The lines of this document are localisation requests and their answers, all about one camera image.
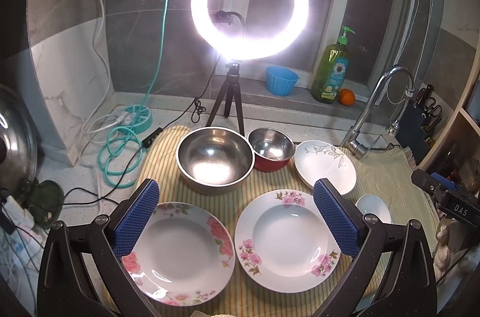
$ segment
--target dish soap bottle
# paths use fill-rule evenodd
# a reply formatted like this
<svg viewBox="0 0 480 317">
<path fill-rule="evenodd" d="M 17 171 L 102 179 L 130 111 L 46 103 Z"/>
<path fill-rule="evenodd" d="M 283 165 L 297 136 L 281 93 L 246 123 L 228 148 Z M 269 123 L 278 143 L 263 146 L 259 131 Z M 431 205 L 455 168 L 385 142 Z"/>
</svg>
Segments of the dish soap bottle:
<svg viewBox="0 0 480 317">
<path fill-rule="evenodd" d="M 346 26 L 342 26 L 342 30 L 343 35 L 338 37 L 337 43 L 326 47 L 311 85 L 311 95 L 318 102 L 332 104 L 342 88 L 349 65 L 347 32 L 355 33 Z"/>
</svg>

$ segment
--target coiled teal cord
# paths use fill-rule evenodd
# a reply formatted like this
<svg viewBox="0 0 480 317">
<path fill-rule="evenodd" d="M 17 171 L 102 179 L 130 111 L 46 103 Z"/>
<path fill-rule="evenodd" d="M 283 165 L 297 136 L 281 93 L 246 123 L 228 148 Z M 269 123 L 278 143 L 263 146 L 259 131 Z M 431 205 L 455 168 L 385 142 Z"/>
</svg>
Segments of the coiled teal cord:
<svg viewBox="0 0 480 317">
<path fill-rule="evenodd" d="M 155 74 L 153 75 L 152 82 L 148 86 L 147 92 L 145 96 L 143 97 L 142 103 L 140 104 L 140 109 L 143 108 L 145 105 L 148 95 L 152 92 L 152 88 L 155 84 L 155 81 L 157 81 L 157 76 L 158 72 L 160 71 L 160 63 L 162 62 L 162 55 L 163 55 L 163 44 L 165 40 L 165 22 L 167 21 L 167 7 L 169 4 L 169 0 L 165 0 L 164 8 L 163 8 L 163 16 L 162 16 L 162 28 L 161 28 L 161 35 L 160 35 L 160 52 L 158 54 L 158 63 L 157 63 L 157 68 L 155 70 Z M 137 156 L 137 160 L 133 165 L 131 165 L 125 173 L 132 172 L 135 168 L 137 168 L 140 165 L 140 162 L 142 161 L 142 156 L 143 156 L 143 148 L 142 148 L 142 141 L 138 138 L 138 136 L 135 134 L 135 132 L 132 130 L 133 126 L 137 122 L 137 116 L 138 113 L 135 114 L 135 118 L 133 118 L 133 121 L 131 122 L 131 125 L 129 127 L 125 126 L 117 126 L 114 127 L 112 130 L 110 130 L 107 138 L 106 138 L 106 144 L 100 149 L 97 155 L 97 164 L 98 167 L 103 171 L 103 174 L 105 176 L 106 182 L 116 188 L 128 188 L 134 185 L 135 180 L 132 180 L 131 182 L 120 184 L 117 186 L 117 183 L 113 182 L 110 179 L 110 176 L 120 176 L 124 172 L 115 172 L 115 171 L 109 171 L 109 165 L 111 161 L 115 158 L 120 156 L 122 154 L 123 150 L 125 149 L 126 144 L 129 141 L 134 141 L 136 142 L 139 147 L 140 147 L 140 152 L 139 155 Z M 118 131 L 119 133 L 124 133 L 123 136 L 117 137 L 112 139 L 112 135 Z M 119 144 L 115 145 L 114 147 L 112 146 L 113 143 L 119 142 Z M 109 157 L 106 159 L 105 162 L 102 162 L 102 154 L 104 153 L 105 149 L 109 153 Z"/>
</svg>

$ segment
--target tripod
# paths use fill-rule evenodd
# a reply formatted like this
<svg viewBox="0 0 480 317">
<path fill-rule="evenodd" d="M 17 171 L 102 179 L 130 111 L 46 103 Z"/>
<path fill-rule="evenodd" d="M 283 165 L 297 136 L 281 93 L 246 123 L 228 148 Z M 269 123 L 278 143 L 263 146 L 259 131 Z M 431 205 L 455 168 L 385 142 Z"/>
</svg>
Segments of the tripod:
<svg viewBox="0 0 480 317">
<path fill-rule="evenodd" d="M 212 112 L 208 117 L 207 127 L 212 126 L 213 119 L 215 115 L 217 115 L 218 109 L 220 108 L 220 103 L 222 103 L 223 98 L 225 97 L 225 118 L 230 116 L 230 109 L 232 107 L 232 100 L 235 97 L 235 108 L 237 109 L 237 119 L 238 119 L 238 130 L 241 135 L 245 135 L 245 127 L 243 125 L 243 111 L 242 111 L 242 95 L 240 93 L 240 84 L 239 84 L 239 69 L 240 64 L 237 62 L 233 62 L 227 65 L 229 67 L 229 71 L 227 72 L 227 76 L 225 78 L 225 82 L 220 87 L 220 91 L 218 92 L 217 99 L 215 104 L 213 105 Z"/>
</svg>

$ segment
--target white plate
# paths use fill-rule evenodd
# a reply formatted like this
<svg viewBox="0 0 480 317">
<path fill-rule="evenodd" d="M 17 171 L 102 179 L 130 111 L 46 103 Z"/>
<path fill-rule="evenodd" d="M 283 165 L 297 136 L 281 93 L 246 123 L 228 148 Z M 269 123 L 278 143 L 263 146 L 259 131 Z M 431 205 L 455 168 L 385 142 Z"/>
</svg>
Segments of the white plate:
<svg viewBox="0 0 480 317">
<path fill-rule="evenodd" d="M 339 194 L 345 195 L 357 182 L 357 172 L 347 155 L 322 140 L 302 142 L 297 146 L 293 160 L 300 178 L 311 188 L 317 180 L 327 178 Z"/>
<path fill-rule="evenodd" d="M 235 250 L 258 284 L 278 292 L 300 292 L 333 272 L 340 248 L 313 197 L 294 190 L 267 192 L 240 215 Z"/>
<path fill-rule="evenodd" d="M 124 267 L 143 293 L 172 306 L 209 301 L 230 280 L 232 239 L 222 223 L 197 206 L 161 203 Z"/>
<path fill-rule="evenodd" d="M 383 223 L 392 223 L 392 216 L 388 206 L 375 195 L 364 195 L 356 202 L 355 206 L 365 214 L 375 214 Z"/>
</svg>

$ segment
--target blue silicone cup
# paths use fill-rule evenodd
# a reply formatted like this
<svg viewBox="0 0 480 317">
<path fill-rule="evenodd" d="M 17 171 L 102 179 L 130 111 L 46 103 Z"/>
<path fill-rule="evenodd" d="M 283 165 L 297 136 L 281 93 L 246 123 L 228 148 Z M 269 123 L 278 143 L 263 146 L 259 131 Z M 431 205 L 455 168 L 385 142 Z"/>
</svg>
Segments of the blue silicone cup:
<svg viewBox="0 0 480 317">
<path fill-rule="evenodd" d="M 298 81 L 297 73 L 280 66 L 267 68 L 267 90 L 277 96 L 288 96 Z"/>
</svg>

